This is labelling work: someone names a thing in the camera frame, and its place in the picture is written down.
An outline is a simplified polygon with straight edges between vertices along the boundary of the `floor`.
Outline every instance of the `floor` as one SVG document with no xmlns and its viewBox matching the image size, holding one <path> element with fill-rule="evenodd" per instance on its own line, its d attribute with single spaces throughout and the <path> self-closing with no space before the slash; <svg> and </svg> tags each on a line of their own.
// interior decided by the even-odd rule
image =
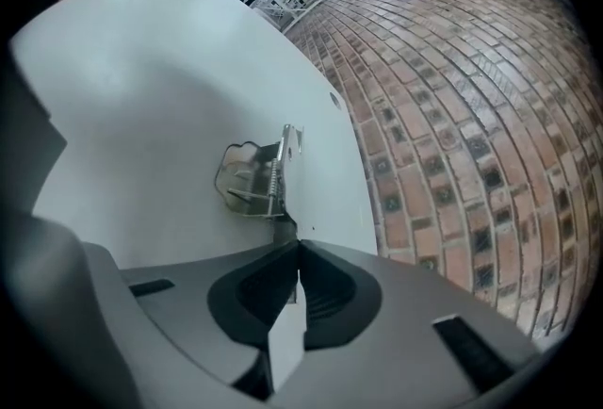
<svg viewBox="0 0 603 409">
<path fill-rule="evenodd" d="M 558 0 L 327 0 L 287 36 L 342 93 L 380 254 L 436 270 L 535 339 L 595 277 L 603 113 Z"/>
</svg>

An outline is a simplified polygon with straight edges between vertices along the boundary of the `metal bracket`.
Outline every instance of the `metal bracket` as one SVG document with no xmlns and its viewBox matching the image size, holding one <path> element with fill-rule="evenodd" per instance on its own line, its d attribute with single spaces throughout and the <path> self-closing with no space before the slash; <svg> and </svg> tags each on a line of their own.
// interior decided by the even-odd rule
<svg viewBox="0 0 603 409">
<path fill-rule="evenodd" d="M 287 196 L 296 197 L 293 179 L 300 171 L 302 136 L 302 131 L 286 124 L 277 143 L 258 146 L 249 141 L 229 146 L 215 181 L 226 206 L 246 217 L 291 215 Z"/>
</svg>

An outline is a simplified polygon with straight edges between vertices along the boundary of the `black vent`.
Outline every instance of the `black vent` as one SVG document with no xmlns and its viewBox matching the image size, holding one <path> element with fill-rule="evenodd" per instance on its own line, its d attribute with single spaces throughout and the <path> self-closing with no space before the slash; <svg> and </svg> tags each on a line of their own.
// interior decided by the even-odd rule
<svg viewBox="0 0 603 409">
<path fill-rule="evenodd" d="M 473 385 L 486 392 L 513 375 L 513 371 L 460 317 L 433 323 Z"/>
<path fill-rule="evenodd" d="M 308 330 L 340 312 L 354 298 L 356 284 L 346 272 L 318 254 L 303 254 L 301 284 L 305 293 Z"/>
<path fill-rule="evenodd" d="M 269 329 L 297 283 L 298 254 L 289 250 L 242 279 L 236 286 L 236 298 Z"/>
<path fill-rule="evenodd" d="M 132 295 L 135 297 L 144 297 L 145 295 L 162 292 L 173 286 L 174 284 L 170 282 L 170 280 L 160 278 L 158 280 L 152 280 L 151 282 L 144 282 L 143 284 L 131 285 L 129 288 Z"/>
</svg>

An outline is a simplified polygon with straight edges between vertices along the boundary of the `desk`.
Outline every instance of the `desk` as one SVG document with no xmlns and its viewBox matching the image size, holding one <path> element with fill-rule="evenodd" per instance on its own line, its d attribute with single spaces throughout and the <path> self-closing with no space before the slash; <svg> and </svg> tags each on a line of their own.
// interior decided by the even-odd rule
<svg viewBox="0 0 603 409">
<path fill-rule="evenodd" d="M 269 243 L 270 224 L 230 212 L 214 178 L 229 145 L 277 142 L 286 123 L 304 129 L 299 236 L 377 252 L 345 101 L 243 3 L 63 0 L 10 47 L 67 140 L 34 213 L 120 268 Z"/>
</svg>

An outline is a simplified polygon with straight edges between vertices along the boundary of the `black slot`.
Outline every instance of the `black slot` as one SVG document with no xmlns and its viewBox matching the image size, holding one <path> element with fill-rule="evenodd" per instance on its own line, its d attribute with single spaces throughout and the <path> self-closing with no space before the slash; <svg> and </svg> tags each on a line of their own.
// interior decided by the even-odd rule
<svg viewBox="0 0 603 409">
<path fill-rule="evenodd" d="M 481 393 L 513 375 L 509 366 L 460 317 L 434 322 L 433 328 Z"/>
<path fill-rule="evenodd" d="M 234 382 L 232 387 L 261 401 L 269 398 L 274 393 L 274 389 L 268 353 L 263 351 L 258 353 L 250 369 Z"/>
<path fill-rule="evenodd" d="M 151 282 L 144 282 L 143 284 L 131 285 L 129 288 L 132 295 L 135 297 L 144 297 L 145 295 L 162 292 L 173 286 L 174 284 L 170 282 L 170 280 L 160 278 L 158 280 L 152 280 Z"/>
</svg>

